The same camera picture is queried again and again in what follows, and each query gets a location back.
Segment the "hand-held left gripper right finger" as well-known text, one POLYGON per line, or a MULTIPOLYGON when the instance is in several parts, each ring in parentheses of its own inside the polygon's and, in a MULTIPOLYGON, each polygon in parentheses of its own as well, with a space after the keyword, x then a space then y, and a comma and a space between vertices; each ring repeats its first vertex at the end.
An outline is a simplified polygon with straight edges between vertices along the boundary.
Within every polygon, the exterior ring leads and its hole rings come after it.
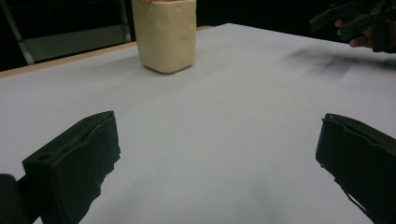
POLYGON ((326 114, 316 160, 374 224, 396 224, 396 139, 348 117, 326 114))

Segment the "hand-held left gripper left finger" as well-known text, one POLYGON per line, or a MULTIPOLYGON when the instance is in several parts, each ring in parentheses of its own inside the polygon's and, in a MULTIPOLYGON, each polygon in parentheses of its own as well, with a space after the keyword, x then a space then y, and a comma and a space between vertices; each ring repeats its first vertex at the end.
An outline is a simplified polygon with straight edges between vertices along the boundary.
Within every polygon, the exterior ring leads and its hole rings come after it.
POLYGON ((120 159, 115 115, 91 115, 22 161, 43 224, 78 224, 120 159))

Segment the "cream square cup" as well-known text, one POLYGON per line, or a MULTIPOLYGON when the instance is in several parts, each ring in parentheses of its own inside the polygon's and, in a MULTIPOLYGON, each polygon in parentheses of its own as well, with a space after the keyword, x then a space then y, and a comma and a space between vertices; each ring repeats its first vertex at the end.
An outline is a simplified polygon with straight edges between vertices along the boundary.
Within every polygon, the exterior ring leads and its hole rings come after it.
POLYGON ((163 74, 195 61, 196 0, 132 0, 140 62, 163 74))

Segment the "grey metal stand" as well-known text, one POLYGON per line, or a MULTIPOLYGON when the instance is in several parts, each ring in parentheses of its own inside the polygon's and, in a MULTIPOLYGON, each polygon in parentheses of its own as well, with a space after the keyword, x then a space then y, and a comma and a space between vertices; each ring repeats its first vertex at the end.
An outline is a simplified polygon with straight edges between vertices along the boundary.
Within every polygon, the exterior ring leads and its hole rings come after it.
POLYGON ((132 41, 131 0, 0 0, 0 71, 132 41))

